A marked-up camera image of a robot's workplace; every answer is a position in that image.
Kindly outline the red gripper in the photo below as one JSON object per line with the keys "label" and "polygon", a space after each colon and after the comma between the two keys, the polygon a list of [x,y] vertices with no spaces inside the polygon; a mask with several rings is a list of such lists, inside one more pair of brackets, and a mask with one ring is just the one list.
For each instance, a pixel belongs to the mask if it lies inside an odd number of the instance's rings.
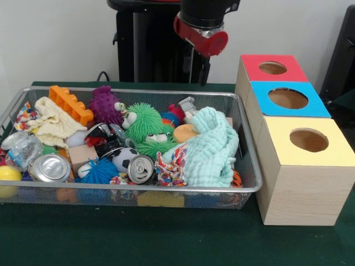
{"label": "red gripper", "polygon": [[[183,21],[179,12],[174,19],[174,31],[183,40],[191,44],[202,55],[199,84],[206,85],[210,72],[210,57],[219,55],[226,47],[229,40],[224,31],[224,22],[217,28],[198,29]],[[193,47],[187,45],[184,50],[182,71],[189,74],[193,62]]]}

